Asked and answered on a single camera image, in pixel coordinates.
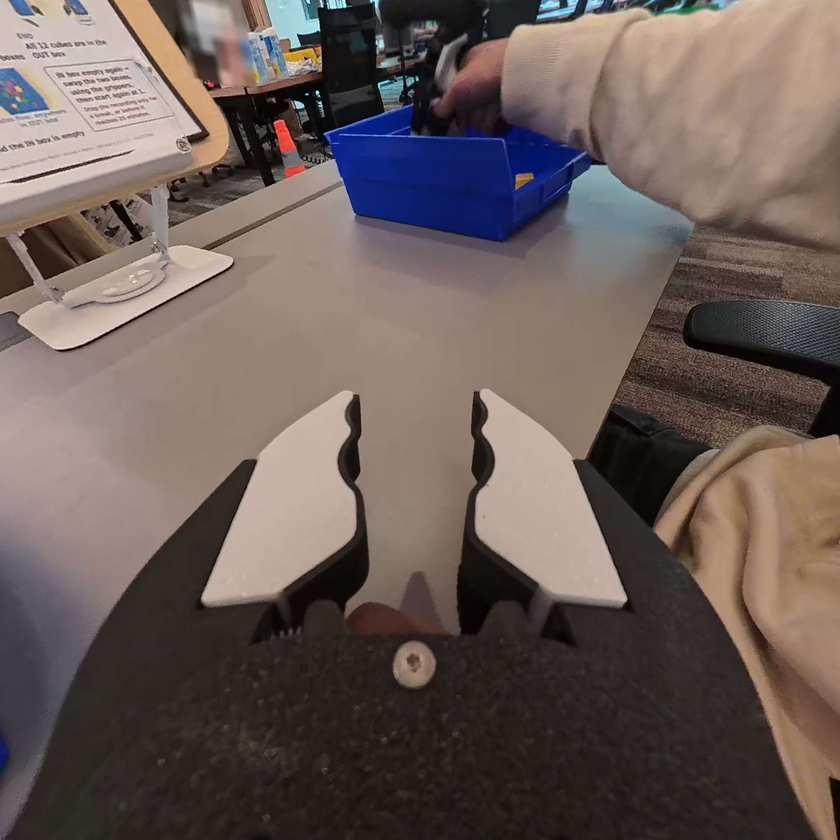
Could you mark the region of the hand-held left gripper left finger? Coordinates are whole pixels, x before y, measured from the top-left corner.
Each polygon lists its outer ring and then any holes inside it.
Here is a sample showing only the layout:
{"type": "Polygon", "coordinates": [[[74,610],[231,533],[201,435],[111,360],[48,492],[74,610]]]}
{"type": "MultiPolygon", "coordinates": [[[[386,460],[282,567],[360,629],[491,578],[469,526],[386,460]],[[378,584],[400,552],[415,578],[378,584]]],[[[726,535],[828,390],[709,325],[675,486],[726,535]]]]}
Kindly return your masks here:
{"type": "Polygon", "coordinates": [[[360,438],[361,399],[342,391],[261,450],[203,607],[272,604],[286,630],[317,601],[346,610],[370,569],[360,438]]]}

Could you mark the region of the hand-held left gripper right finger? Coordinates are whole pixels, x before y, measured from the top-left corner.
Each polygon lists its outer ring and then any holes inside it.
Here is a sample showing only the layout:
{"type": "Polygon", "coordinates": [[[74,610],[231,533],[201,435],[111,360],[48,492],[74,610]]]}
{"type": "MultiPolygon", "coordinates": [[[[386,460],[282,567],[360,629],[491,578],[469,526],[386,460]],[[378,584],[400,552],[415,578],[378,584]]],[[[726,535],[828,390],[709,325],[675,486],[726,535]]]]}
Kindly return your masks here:
{"type": "Polygon", "coordinates": [[[537,421],[487,388],[474,392],[469,492],[456,599],[461,633],[513,602],[544,634],[558,607],[629,606],[574,458],[537,421]]]}

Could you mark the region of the person's right forearm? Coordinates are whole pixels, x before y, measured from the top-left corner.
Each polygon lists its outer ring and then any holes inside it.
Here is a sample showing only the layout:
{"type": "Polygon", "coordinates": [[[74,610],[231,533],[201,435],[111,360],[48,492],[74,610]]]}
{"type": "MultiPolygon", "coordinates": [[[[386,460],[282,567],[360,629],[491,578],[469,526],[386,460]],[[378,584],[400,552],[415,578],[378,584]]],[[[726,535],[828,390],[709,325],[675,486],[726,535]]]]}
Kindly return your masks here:
{"type": "Polygon", "coordinates": [[[838,250],[836,1],[521,26],[501,106],[693,222],[838,250]]]}

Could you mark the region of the black mesh chair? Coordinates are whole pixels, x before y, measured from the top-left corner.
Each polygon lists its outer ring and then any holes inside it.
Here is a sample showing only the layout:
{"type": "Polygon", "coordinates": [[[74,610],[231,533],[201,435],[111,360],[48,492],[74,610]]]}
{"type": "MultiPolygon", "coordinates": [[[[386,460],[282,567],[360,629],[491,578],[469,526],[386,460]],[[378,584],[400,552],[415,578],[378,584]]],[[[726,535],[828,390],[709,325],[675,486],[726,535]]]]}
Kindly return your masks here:
{"type": "Polygon", "coordinates": [[[379,88],[375,6],[321,7],[322,95],[330,130],[384,112],[379,88]]]}

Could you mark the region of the person's dark trouser leg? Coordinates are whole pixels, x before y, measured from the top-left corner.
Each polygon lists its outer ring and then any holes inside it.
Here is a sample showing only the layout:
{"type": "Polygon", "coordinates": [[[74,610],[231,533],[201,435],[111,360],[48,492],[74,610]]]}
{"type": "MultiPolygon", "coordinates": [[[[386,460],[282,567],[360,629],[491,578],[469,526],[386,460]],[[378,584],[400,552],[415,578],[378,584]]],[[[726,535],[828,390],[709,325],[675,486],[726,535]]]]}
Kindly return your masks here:
{"type": "Polygon", "coordinates": [[[587,458],[650,527],[681,477],[703,469],[717,450],[684,436],[654,416],[613,405],[587,458]]]}

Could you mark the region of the brown wooden desk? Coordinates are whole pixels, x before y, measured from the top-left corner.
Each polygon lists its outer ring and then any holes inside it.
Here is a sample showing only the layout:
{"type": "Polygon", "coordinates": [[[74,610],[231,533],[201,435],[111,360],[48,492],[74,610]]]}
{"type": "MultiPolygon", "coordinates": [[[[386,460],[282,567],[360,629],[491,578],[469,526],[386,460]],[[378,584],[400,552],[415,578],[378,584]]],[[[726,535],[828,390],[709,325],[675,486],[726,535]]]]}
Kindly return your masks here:
{"type": "Polygon", "coordinates": [[[327,116],[329,108],[322,110],[329,103],[319,71],[250,87],[211,87],[209,82],[204,86],[222,110],[245,167],[255,170],[264,186],[273,186],[276,181],[266,157],[265,141],[258,134],[258,106],[265,106],[269,99],[300,103],[307,111],[316,141],[328,143],[325,130],[330,130],[332,118],[327,116]]]}

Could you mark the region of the orange traffic cone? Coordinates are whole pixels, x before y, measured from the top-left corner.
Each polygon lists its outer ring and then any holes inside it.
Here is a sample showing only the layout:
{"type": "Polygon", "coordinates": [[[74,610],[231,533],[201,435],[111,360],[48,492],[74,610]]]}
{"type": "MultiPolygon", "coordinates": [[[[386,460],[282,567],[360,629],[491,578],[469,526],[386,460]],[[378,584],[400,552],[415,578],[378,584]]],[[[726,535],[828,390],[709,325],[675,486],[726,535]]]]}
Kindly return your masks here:
{"type": "Polygon", "coordinates": [[[307,166],[301,158],[299,149],[284,119],[278,119],[274,122],[274,131],[282,157],[285,179],[305,172],[307,166]]]}

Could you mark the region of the person's cream sweatshirt torso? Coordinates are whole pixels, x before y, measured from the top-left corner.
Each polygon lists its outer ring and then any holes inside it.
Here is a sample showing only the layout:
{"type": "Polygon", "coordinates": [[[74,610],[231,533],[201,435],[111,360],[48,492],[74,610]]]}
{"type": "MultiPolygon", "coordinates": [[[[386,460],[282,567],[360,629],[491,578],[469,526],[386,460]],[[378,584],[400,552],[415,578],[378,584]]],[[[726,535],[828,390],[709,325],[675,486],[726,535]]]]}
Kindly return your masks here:
{"type": "Polygon", "coordinates": [[[697,456],[654,531],[735,643],[816,836],[838,838],[838,436],[761,426],[697,456]]]}

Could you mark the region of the white document stand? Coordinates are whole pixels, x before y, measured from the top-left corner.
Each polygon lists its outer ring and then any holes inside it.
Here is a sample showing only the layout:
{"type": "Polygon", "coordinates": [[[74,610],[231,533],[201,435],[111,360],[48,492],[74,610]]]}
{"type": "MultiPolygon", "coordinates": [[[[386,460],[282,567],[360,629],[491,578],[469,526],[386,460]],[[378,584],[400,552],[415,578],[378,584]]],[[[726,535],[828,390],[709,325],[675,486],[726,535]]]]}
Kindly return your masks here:
{"type": "Polygon", "coordinates": [[[115,2],[141,45],[175,91],[203,124],[207,136],[178,138],[155,146],[90,162],[24,183],[2,183],[1,233],[19,233],[39,224],[139,193],[208,168],[228,149],[228,130],[214,100],[193,74],[181,50],[149,2],[115,2]]]}

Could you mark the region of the printed instruction sheet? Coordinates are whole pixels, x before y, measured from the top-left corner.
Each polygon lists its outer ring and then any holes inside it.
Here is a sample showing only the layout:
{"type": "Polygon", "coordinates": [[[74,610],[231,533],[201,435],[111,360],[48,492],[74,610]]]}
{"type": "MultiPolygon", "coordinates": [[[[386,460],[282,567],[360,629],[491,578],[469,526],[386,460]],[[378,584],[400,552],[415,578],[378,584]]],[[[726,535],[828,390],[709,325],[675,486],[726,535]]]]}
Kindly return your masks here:
{"type": "Polygon", "coordinates": [[[206,137],[115,2],[1,2],[3,184],[206,137]]]}

